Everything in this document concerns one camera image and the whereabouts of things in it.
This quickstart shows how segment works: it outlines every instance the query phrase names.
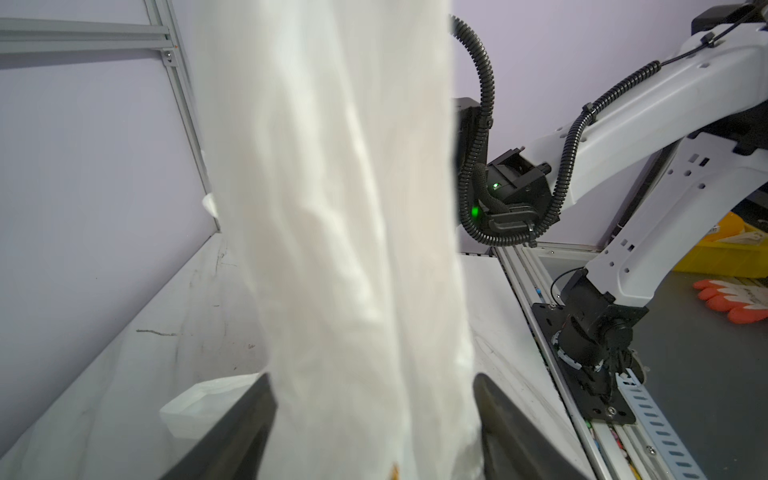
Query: white fabric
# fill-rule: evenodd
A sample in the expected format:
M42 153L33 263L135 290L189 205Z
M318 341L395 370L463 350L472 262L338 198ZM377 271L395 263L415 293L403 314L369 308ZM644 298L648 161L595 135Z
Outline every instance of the white fabric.
M480 475L448 6L201 5L207 167L279 404L259 478Z

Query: robotic arm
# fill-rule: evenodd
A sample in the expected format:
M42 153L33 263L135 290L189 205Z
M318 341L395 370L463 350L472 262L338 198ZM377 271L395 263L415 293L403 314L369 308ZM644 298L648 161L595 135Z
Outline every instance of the robotic arm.
M468 232L496 246L533 243L562 208L671 146L653 190L564 288L564 306L534 308L587 418L634 421L631 414L618 418L630 410L616 387L616 374L633 361L632 326L686 252L768 181L768 134L761 134L768 133L768 31L755 5L739 9L735 23L711 25L676 58L652 62L585 105L570 129L491 162L485 184L473 168L472 188L480 193L475 231ZM462 223L467 227L464 217Z

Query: yellow bin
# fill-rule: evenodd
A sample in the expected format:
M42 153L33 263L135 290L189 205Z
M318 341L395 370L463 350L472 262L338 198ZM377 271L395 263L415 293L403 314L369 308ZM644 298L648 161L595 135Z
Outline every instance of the yellow bin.
M757 228L744 225L744 230L749 232ZM763 278L768 276L768 239L760 245L700 241L672 270Z

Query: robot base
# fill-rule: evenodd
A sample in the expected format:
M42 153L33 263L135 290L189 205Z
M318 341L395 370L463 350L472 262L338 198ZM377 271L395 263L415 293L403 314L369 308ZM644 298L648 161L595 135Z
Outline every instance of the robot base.
M568 385L568 389L571 390L581 415L585 419L604 420L605 422L617 425L635 423L634 413L632 413L632 409L624 400L621 392L618 391L617 386L614 387L615 391L612 395L612 400L608 404L599 396L590 394L584 387L584 385L589 384L593 391L609 389L610 387L606 385L607 378L609 377L605 375L605 371L602 374L593 374L592 378L590 378L584 372L568 365L553 348L552 338L565 324L565 310L563 306L534 303L532 309L536 321L541 327L544 337L547 339L547 348L552 351L557 359L558 366L561 372L563 372L565 383ZM634 358L631 368L635 372L642 371L642 367L636 363Z

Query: black cable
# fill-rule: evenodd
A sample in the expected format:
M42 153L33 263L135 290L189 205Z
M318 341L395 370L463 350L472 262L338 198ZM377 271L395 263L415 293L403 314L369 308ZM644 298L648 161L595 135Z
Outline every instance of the black cable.
M567 274L569 274L570 272L575 272L576 270L581 270L582 268L584 268L584 267L582 267L582 266L577 266L576 268L571 268L570 270L566 270L566 271L564 271L563 273L561 273L560 275L558 275L558 277L557 277L556 279L552 280L552 284L549 286L549 296L550 296L550 297L552 297L552 301L553 301L553 302L555 302L555 303L557 303L557 302L558 302L558 301L555 299L555 297L554 297L554 291L552 290L552 289L554 289L554 285L555 285L555 284L558 282L558 280L560 280L560 279L561 279L561 278L562 278L564 275L567 275Z
M469 186L472 183L472 175L475 170L475 164L478 163L482 152L488 145L488 130L493 125L493 100L494 100L494 80L493 68L488 52L485 51L480 38L469 25L460 18L451 15L453 25L453 36L464 45L475 69L480 78L480 117L479 126L475 132L475 138L472 139L469 147L469 154L464 160L461 170L458 174L458 218L462 222L464 230L476 240L482 238L482 233L478 230L472 220L472 204L474 199L469 198Z
M717 43L718 40L720 40L722 37L724 37L724 36L728 35L729 33L731 33L731 31L734 28L736 28L739 25L741 25L744 22L746 22L752 15L754 15L755 12L757 12L759 10L760 10L760 7L758 5L753 5L752 8L750 8L750 10L745 15L743 15L741 18L736 20L730 27L726 28L723 31L723 33L721 33L721 34L719 34L717 36L715 34L713 34L712 32L707 33L705 36L703 36L701 38L701 45L699 45L698 47L694 48L693 50L690 50L690 51L687 51L687 52L683 53L682 55L678 55L677 57L673 57L673 58L670 58L669 60L662 61L661 62L661 66L663 67L663 66L669 65L670 63L673 63L675 61L682 60L683 58L686 58L686 57L688 57L690 55L693 55L694 53L702 51L705 48L714 48L714 47L716 47L715 44Z

